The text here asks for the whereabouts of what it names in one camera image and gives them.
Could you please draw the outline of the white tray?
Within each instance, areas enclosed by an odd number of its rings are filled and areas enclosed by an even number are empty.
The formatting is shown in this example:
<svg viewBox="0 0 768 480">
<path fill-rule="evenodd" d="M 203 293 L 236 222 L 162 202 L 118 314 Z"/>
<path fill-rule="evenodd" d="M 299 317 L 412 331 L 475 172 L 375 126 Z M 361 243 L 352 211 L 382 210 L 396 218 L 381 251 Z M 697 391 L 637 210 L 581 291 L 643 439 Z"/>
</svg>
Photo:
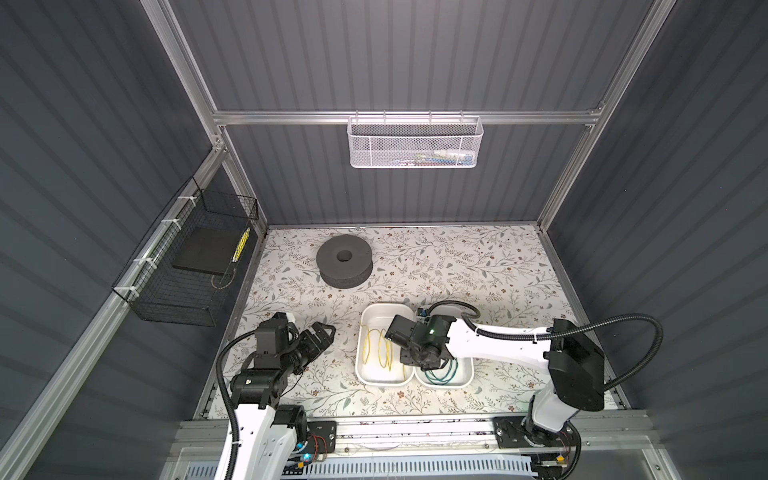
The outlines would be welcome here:
<svg viewBox="0 0 768 480">
<path fill-rule="evenodd" d="M 386 330 L 396 315 L 414 319 L 413 311 L 404 304 L 376 303 L 362 312 L 355 373 L 364 385 L 403 387 L 415 376 L 413 367 L 400 362 L 400 347 L 385 338 Z"/>
<path fill-rule="evenodd" d="M 415 370 L 415 378 L 425 387 L 450 390 L 467 387 L 474 379 L 474 362 L 471 358 L 450 360 L 443 368 Z"/>
</svg>

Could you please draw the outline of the grey perforated cable spool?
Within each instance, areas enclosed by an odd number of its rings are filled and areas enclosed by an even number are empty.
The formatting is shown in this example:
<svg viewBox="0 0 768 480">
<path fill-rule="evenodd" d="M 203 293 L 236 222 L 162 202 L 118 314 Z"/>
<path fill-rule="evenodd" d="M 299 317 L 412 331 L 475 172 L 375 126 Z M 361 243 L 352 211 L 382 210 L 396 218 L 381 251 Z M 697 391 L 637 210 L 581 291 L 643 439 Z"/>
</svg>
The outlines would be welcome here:
<svg viewBox="0 0 768 480">
<path fill-rule="evenodd" d="M 373 271 L 369 243 L 355 235 L 338 235 L 321 245 L 316 263 L 322 280 L 331 287 L 349 289 L 364 283 Z"/>
</svg>

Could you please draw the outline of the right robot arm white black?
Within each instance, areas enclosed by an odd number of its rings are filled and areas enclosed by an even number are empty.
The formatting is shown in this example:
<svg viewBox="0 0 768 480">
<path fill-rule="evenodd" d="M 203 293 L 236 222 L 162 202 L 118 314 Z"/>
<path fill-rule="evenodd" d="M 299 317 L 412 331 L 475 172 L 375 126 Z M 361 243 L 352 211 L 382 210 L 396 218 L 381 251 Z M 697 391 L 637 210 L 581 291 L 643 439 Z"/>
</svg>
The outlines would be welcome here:
<svg viewBox="0 0 768 480">
<path fill-rule="evenodd" d="M 535 393 L 526 416 L 512 426 L 531 447 L 560 445 L 577 440 L 572 417 L 581 411 L 604 409 L 604 394 L 644 369 L 659 352 L 662 324 L 646 314 L 621 314 L 577 326 L 555 319 L 551 326 L 532 329 L 479 324 L 480 311 L 459 300 L 442 300 L 421 309 L 416 320 L 393 317 L 385 338 L 400 348 L 400 361 L 424 372 L 445 367 L 452 360 L 485 359 L 545 371 L 549 381 Z M 626 372 L 607 381 L 605 354 L 587 334 L 627 322 L 651 325 L 654 336 L 641 359 Z"/>
</svg>

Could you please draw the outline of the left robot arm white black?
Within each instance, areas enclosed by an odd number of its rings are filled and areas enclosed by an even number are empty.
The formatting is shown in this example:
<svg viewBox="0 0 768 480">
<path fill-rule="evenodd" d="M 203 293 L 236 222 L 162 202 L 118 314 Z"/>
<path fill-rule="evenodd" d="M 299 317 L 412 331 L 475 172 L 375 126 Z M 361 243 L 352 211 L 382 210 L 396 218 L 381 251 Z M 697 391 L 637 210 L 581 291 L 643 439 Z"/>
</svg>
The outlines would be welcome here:
<svg viewBox="0 0 768 480">
<path fill-rule="evenodd" d="M 223 347 L 215 361 L 229 427 L 215 477 L 279 479 L 284 471 L 302 471 L 327 456 L 326 435 L 311 433 L 301 405 L 280 403 L 289 377 L 300 377 L 334 342 L 336 328 L 315 322 L 300 331 L 293 316 L 277 312 Z M 252 337 L 254 350 L 227 381 L 224 355 Z"/>
</svg>

